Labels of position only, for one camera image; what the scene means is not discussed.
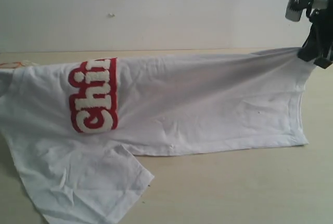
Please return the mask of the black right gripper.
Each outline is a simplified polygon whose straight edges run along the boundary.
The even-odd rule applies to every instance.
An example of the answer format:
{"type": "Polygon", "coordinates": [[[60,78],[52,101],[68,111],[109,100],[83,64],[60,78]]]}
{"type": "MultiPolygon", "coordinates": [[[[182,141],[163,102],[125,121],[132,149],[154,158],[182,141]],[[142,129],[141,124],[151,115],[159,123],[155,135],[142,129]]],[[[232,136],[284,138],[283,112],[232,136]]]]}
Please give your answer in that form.
{"type": "Polygon", "coordinates": [[[307,10],[306,17],[312,25],[297,56],[305,62],[315,60],[316,66],[326,69],[332,65],[332,9],[307,10]]]}

